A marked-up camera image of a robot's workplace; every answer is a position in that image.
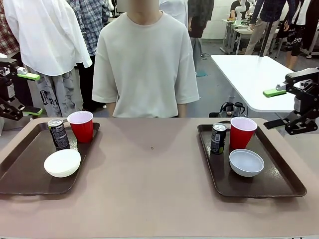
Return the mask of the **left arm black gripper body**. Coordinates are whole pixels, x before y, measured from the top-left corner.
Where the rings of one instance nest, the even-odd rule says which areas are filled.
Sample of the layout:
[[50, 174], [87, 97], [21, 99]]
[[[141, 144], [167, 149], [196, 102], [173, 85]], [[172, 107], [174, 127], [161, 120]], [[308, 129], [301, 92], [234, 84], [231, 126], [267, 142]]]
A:
[[14, 84], [6, 76], [9, 74], [8, 68], [0, 67], [0, 97], [5, 101], [10, 101], [14, 97]]

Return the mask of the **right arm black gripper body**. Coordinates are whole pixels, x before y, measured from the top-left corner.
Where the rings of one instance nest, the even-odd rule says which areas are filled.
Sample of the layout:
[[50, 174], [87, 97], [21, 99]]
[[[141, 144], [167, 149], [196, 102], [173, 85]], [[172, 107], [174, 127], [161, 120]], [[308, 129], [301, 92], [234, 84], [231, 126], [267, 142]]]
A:
[[319, 79], [297, 78], [303, 88], [297, 90], [294, 99], [294, 110], [298, 113], [316, 112], [319, 110]]

